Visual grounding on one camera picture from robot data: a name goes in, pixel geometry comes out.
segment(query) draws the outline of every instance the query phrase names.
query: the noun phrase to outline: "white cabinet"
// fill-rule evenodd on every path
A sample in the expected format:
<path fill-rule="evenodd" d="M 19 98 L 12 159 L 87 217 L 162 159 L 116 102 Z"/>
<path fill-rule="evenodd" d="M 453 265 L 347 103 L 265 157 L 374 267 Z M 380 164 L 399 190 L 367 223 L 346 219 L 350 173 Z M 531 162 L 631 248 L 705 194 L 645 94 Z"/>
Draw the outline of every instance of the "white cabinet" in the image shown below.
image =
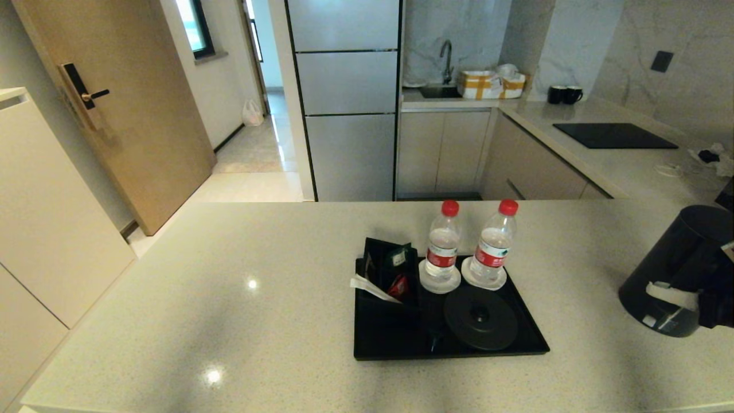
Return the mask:
<path fill-rule="evenodd" d="M 0 411 L 68 330 L 0 265 Z"/>
<path fill-rule="evenodd" d="M 72 327 L 135 255 L 26 90 L 0 103 L 0 262 Z"/>
<path fill-rule="evenodd" d="M 398 196 L 476 191 L 490 112 L 402 113 Z"/>
<path fill-rule="evenodd" d="M 436 178 L 437 193 L 476 190 L 476 170 L 489 121 L 489 112 L 446 113 Z"/>
<path fill-rule="evenodd" d="M 403 113 L 398 155 L 398 194 L 433 193 L 443 135 L 443 113 Z"/>
<path fill-rule="evenodd" d="M 606 198 L 585 176 L 505 115 L 497 122 L 484 177 L 483 199 L 508 195 L 529 200 Z"/>

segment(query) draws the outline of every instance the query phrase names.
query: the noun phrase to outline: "kitchen island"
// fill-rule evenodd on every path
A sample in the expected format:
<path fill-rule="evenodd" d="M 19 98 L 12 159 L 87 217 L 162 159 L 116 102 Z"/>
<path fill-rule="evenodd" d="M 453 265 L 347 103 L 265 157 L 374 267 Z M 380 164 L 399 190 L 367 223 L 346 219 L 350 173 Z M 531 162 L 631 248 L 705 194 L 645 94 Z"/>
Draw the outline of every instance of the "kitchen island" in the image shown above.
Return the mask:
<path fill-rule="evenodd" d="M 498 202 L 464 202 L 469 254 Z M 649 330 L 617 288 L 678 212 L 655 199 L 521 201 L 507 267 L 540 356 L 357 362 L 349 278 L 365 237 L 413 242 L 435 202 L 195 204 L 23 402 L 99 412 L 734 410 L 734 330 Z"/>

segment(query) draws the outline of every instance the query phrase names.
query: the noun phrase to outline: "faucet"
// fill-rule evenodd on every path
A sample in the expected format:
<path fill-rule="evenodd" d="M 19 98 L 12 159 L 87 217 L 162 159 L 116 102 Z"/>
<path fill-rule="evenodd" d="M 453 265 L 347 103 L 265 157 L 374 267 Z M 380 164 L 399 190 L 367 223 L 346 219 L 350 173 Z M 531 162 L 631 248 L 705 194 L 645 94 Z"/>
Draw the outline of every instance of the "faucet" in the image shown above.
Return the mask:
<path fill-rule="evenodd" d="M 451 73 L 454 71 L 454 68 L 451 67 L 451 41 L 449 39 L 443 42 L 440 57 L 443 57 L 443 52 L 446 51 L 446 47 L 448 47 L 448 56 L 446 57 L 446 69 L 443 71 L 443 84 L 448 85 L 451 81 Z"/>

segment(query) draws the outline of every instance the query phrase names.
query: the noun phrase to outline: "window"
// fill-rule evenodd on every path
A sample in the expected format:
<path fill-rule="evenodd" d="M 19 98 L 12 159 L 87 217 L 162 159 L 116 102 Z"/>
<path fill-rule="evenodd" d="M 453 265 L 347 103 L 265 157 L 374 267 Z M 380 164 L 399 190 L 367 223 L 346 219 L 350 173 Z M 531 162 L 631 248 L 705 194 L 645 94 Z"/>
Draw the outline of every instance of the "window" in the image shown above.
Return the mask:
<path fill-rule="evenodd" d="M 176 5 L 178 5 L 178 12 L 183 20 L 183 27 L 186 29 L 186 36 L 189 38 L 189 45 L 194 52 L 194 58 L 200 59 L 214 54 L 214 45 L 211 44 L 201 0 L 176 0 Z"/>
<path fill-rule="evenodd" d="M 252 8 L 252 0 L 245 0 L 247 5 L 247 17 L 250 19 L 250 31 L 252 32 L 252 40 L 255 44 L 255 53 L 258 55 L 260 63 L 263 62 L 263 53 L 260 51 L 260 38 L 258 37 L 258 27 L 255 24 L 255 10 Z"/>

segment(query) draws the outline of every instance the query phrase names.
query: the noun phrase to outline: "kitchen counter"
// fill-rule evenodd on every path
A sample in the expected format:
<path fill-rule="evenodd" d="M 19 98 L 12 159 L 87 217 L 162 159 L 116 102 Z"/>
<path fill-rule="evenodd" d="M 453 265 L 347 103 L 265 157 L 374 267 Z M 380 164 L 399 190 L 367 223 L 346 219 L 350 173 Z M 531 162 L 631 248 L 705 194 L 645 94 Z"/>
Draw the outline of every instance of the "kitchen counter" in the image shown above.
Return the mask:
<path fill-rule="evenodd" d="M 461 254 L 497 205 L 462 203 Z M 734 330 L 666 337 L 617 298 L 677 214 L 662 200 L 520 202 L 507 267 L 550 353 L 355 361 L 349 278 L 365 237 L 425 251 L 439 208 L 189 206 L 23 402 L 100 412 L 734 409 Z"/>
<path fill-rule="evenodd" d="M 446 98 L 446 99 L 427 99 L 421 95 L 421 91 L 418 89 L 404 87 L 402 91 L 402 102 L 401 112 L 412 112 L 412 111 L 430 111 L 435 109 L 437 111 L 442 109 L 479 109 L 488 107 L 500 107 L 500 104 L 504 101 L 500 99 L 464 99 L 464 98 Z"/>
<path fill-rule="evenodd" d="M 707 148 L 693 137 L 654 121 L 652 118 L 621 108 L 607 101 L 591 98 L 575 105 L 552 105 L 545 102 L 522 101 L 500 106 L 520 126 L 540 142 L 592 180 L 614 198 L 662 198 L 680 207 L 690 204 L 712 204 L 727 180 L 716 176 L 709 168 L 698 174 L 689 173 L 696 162 L 688 148 Z M 554 123 L 628 122 L 646 129 L 680 146 L 679 149 L 588 149 Z M 681 178 L 659 174 L 656 165 L 681 165 Z"/>

